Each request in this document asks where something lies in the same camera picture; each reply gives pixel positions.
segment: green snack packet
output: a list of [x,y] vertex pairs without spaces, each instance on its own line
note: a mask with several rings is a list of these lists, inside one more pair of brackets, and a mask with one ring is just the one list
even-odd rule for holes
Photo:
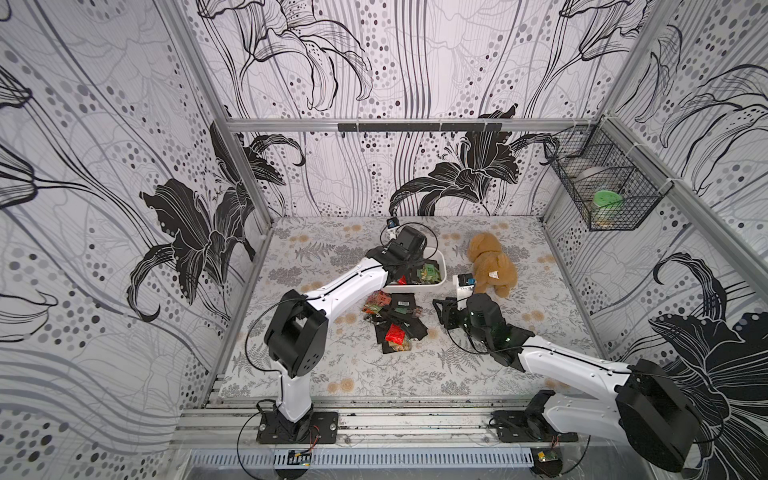
[[440,283],[440,270],[437,265],[432,263],[425,263],[424,266],[418,270],[417,274],[422,283]]

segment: wire mesh basket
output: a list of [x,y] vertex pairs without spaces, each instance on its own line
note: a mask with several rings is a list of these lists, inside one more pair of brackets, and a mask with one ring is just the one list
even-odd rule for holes
[[573,127],[545,156],[590,231],[634,230],[666,192],[658,189],[599,127]]

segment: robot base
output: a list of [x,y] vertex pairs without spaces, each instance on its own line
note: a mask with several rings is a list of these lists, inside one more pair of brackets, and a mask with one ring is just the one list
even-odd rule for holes
[[578,442],[576,433],[560,433],[542,415],[552,390],[539,390],[524,411],[497,410],[491,415],[491,426],[503,443],[550,442],[556,435],[559,442]]
[[315,435],[319,435],[317,445],[333,444],[336,443],[338,425],[338,412],[315,412],[310,410],[297,423],[289,422],[279,411],[265,412],[261,415],[261,425],[259,425],[259,433],[256,439],[262,445],[295,443],[310,445],[314,442]]
[[[501,443],[520,443],[520,442],[550,442],[551,436],[540,438],[534,433],[528,424],[528,416],[521,410],[497,410],[492,413],[495,419],[493,428],[496,429],[498,440]],[[560,443],[578,442],[576,433],[560,433],[558,441]]]

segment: floral wallpaper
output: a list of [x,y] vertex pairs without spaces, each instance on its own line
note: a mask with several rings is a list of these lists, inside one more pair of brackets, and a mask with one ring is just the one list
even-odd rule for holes
[[[595,118],[654,0],[180,2],[233,118]],[[245,133],[246,145],[258,133]],[[539,214],[549,133],[285,133],[274,217]]]
[[590,232],[564,195],[546,226],[608,358],[657,362],[703,416],[685,479],[768,475],[768,305],[669,201]]
[[[543,147],[555,141],[552,134],[285,136],[296,144],[306,138],[308,146],[275,147],[262,155],[269,169],[254,168],[273,218],[535,215],[544,211],[559,185],[544,165]],[[403,151],[410,152],[410,161],[398,160]],[[400,169],[408,173],[393,176]]]
[[679,2],[616,115],[757,253],[768,253],[768,5]]
[[154,3],[0,0],[0,477],[152,478],[204,400],[260,247],[211,121]]

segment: red wire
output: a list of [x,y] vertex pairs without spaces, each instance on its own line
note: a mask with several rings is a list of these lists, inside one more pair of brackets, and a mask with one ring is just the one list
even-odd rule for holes
[[312,425],[312,427],[317,430],[317,435],[315,435],[315,441],[310,446],[310,449],[306,451],[307,453],[311,453],[312,449],[317,445],[317,441],[320,440],[320,429],[316,425]]

